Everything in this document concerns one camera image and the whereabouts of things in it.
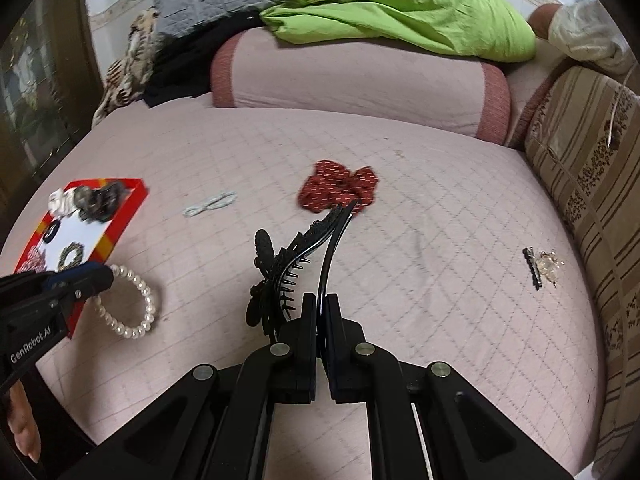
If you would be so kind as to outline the left hand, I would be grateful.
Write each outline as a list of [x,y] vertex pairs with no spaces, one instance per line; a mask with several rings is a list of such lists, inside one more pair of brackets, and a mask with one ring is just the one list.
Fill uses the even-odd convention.
[[10,388],[6,400],[8,401],[6,421],[13,434],[15,445],[24,456],[29,457],[36,464],[41,454],[40,433],[21,382],[16,382]]

